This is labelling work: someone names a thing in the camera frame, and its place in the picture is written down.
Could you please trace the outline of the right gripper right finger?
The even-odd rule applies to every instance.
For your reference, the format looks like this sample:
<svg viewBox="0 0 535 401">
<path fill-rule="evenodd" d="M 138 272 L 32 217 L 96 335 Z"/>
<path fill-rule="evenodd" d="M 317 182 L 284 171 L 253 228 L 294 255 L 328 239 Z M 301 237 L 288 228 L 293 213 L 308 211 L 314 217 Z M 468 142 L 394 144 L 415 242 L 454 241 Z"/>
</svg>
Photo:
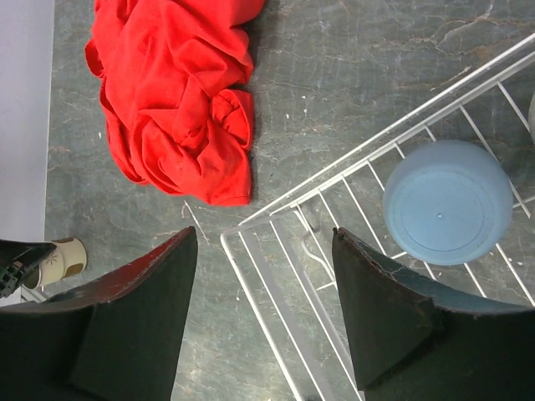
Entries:
<svg viewBox="0 0 535 401">
<path fill-rule="evenodd" d="M 531 400 L 534 311 L 436 282 L 343 228 L 332 258 L 368 400 Z"/>
</svg>

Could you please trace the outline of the blue plastic cup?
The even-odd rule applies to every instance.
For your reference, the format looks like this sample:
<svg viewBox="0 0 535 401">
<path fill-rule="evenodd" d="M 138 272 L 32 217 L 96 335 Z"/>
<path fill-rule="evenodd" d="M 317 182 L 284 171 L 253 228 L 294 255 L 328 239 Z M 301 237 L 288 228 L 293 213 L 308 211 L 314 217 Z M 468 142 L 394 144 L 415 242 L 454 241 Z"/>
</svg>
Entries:
<svg viewBox="0 0 535 401">
<path fill-rule="evenodd" d="M 395 168 L 383 195 L 385 224 L 410 256 L 438 266 L 476 260 L 512 219 L 510 180 L 483 148 L 459 140 L 418 147 Z"/>
</svg>

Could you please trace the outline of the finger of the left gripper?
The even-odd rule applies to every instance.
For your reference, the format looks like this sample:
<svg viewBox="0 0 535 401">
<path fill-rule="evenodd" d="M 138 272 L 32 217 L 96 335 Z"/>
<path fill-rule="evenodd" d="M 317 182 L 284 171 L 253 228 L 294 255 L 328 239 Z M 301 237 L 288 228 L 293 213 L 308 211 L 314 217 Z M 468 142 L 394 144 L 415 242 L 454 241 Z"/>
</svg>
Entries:
<svg viewBox="0 0 535 401">
<path fill-rule="evenodd" d="M 52 242 L 1 240 L 1 298 L 11 296 L 57 247 Z"/>
</svg>

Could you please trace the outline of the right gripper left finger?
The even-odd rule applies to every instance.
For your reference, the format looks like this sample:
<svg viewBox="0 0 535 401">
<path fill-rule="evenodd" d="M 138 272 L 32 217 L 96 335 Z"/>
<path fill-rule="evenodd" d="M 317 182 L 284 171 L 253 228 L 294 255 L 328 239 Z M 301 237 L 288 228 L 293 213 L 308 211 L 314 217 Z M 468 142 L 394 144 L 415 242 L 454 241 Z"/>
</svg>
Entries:
<svg viewBox="0 0 535 401">
<path fill-rule="evenodd" d="M 169 399 L 196 263 L 187 227 L 83 286 L 3 307 L 2 399 Z"/>
</svg>

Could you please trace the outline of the beige cup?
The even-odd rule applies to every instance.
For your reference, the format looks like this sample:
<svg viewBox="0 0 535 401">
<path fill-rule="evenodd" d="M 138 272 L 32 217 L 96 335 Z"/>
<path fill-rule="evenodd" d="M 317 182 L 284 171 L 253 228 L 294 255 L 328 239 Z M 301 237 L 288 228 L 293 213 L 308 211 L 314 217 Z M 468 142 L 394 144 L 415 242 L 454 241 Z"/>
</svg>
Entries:
<svg viewBox="0 0 535 401">
<path fill-rule="evenodd" d="M 52 241 L 52 244 L 56 248 L 38 264 L 37 270 L 23 282 L 23 287 L 29 290 L 44 287 L 85 270 L 87 251 L 79 239 L 69 237 Z"/>
</svg>

